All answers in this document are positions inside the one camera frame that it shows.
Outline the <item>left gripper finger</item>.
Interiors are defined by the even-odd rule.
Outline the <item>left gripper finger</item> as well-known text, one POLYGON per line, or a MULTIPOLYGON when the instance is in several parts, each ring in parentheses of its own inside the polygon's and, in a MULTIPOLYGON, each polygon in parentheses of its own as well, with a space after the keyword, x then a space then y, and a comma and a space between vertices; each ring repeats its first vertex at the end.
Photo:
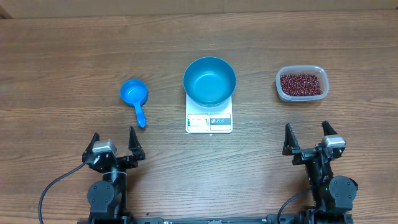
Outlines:
POLYGON ((132 156, 135 161, 142 161, 146 158, 145 152, 139 143, 136 132, 132 126, 129 127, 128 149, 132 152, 132 156))
POLYGON ((87 156, 93 152, 94 143, 100 140, 100 136, 98 133, 94 133, 93 138, 91 139, 89 145, 83 152, 83 156, 87 156))

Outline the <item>blue plastic measuring scoop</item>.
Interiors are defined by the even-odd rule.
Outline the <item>blue plastic measuring scoop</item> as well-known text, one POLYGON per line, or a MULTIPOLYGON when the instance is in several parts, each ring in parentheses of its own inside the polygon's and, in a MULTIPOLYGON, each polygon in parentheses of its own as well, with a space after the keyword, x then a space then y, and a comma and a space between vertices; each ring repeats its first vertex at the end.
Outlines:
POLYGON ((119 96, 127 104, 135 109, 137 125, 140 128, 146 126, 146 117, 142 109, 148 99, 148 87, 138 79, 125 81, 120 88, 119 96))

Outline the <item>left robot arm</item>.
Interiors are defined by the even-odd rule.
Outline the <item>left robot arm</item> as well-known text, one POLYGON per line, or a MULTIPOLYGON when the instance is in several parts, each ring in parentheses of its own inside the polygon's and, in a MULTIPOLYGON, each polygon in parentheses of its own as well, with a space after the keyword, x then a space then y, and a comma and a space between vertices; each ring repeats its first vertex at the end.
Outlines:
POLYGON ((90 203, 88 223, 136 223, 126 210, 127 170, 138 167, 138 162, 146 158, 134 128, 129 128, 128 150, 131 155, 118 157, 112 140, 100 139, 95 133, 82 154, 82 162, 92 170, 102 174, 88 190, 90 203))

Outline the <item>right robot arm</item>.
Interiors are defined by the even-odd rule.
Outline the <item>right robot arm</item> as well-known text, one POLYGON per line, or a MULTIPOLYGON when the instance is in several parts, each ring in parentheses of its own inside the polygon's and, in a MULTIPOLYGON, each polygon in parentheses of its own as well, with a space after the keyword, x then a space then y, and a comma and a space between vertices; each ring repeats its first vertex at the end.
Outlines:
POLYGON ((351 178, 335 176, 330 163, 342 156, 346 141, 327 121, 322 122, 324 137, 313 148, 302 149, 290 124, 285 125, 285 141, 282 154, 292 156, 292 164, 304 165, 310 188, 288 199, 277 213, 277 223, 353 223, 348 213, 358 184, 351 178), (313 206, 303 207, 298 214, 283 215, 284 208, 293 200, 311 192, 313 206))

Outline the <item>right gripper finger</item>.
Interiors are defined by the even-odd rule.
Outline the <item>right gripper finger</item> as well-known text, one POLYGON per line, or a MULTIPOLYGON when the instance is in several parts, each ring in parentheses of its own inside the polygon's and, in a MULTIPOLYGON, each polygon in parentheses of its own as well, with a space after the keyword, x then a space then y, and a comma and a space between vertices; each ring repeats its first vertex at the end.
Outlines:
POLYGON ((282 149, 284 156, 293 156, 300 150, 299 143, 295 137, 294 131, 289 123, 285 125, 285 140, 282 149))
POLYGON ((322 122, 323 133, 325 136, 336 135, 337 132, 331 127, 328 121, 322 122))

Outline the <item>white digital kitchen scale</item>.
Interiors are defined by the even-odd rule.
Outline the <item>white digital kitchen scale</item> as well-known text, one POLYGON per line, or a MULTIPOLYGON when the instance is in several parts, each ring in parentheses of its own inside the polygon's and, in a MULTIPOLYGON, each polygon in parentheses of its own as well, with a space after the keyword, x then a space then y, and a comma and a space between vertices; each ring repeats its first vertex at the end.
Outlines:
POLYGON ((186 96, 185 130, 190 134, 229 134, 233 131, 233 104, 230 96, 214 107, 201 106, 186 96))

